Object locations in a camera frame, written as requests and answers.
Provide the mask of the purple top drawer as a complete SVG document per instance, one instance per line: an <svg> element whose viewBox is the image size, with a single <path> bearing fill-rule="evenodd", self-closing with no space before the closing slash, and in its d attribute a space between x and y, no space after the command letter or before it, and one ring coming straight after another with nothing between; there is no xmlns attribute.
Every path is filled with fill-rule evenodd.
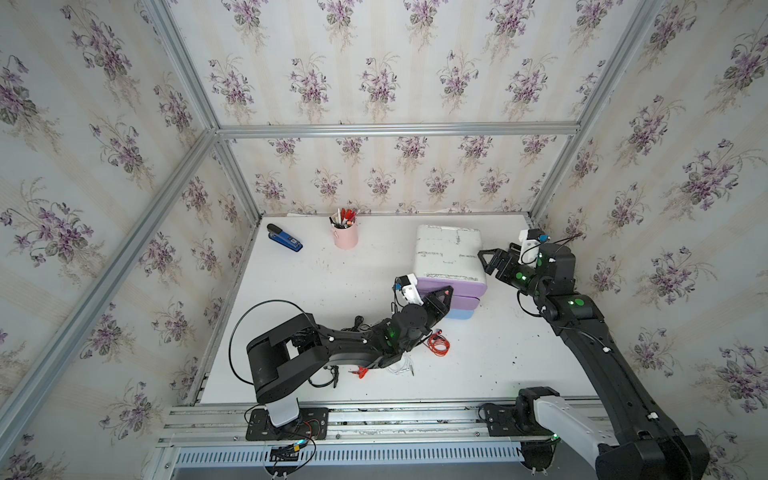
<svg viewBox="0 0 768 480"><path fill-rule="evenodd" d="M464 297L481 298L487 291L487 284L484 282L427 277L417 278L417 288L422 293L437 291L448 286L453 288L455 295Z"/></svg>

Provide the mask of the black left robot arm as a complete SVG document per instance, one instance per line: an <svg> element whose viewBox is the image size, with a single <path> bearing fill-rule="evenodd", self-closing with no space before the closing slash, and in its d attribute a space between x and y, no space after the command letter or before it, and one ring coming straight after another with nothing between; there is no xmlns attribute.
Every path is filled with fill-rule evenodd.
<svg viewBox="0 0 768 480"><path fill-rule="evenodd" d="M296 391L320 370L350 365L368 370L386 369L403 355L426 342L434 327L450 311L454 289L443 286L361 330L336 330L317 323L303 309L289 320L252 339L245 347L250 377L234 366L232 374L254 389L256 404L263 406L271 424L283 427L301 417Z"/></svg>

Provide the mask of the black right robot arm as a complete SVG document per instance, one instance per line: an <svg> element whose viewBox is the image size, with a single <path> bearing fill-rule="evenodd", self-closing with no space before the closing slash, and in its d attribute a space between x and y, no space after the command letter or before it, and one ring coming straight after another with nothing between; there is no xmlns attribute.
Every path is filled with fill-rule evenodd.
<svg viewBox="0 0 768 480"><path fill-rule="evenodd" d="M483 270L530 297L587 375L611 422L601 433L581 414L570 412L556 394L532 389L520 396L521 417L552 431L592 464L600 479L700 479L709 451L696 434L686 435L652 398L610 334L596 303L575 287L576 257L562 244L531 249L481 250Z"/></svg>

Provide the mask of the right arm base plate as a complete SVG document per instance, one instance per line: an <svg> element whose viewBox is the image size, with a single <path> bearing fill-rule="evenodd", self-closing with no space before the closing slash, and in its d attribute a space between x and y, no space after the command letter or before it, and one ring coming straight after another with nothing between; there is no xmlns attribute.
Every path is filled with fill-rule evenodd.
<svg viewBox="0 0 768 480"><path fill-rule="evenodd" d="M486 426L490 437L551 438L554 435L521 414L514 404L481 404L478 407L478 419Z"/></svg>

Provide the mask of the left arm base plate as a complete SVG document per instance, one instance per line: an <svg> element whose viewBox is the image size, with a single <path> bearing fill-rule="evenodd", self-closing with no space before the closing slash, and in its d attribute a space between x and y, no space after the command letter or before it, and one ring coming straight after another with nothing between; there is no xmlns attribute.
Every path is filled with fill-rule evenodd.
<svg viewBox="0 0 768 480"><path fill-rule="evenodd" d="M275 426L266 409L253 409L247 416L247 441L270 440L324 440L327 436L329 423L328 408L299 409L299 416L282 426Z"/></svg>

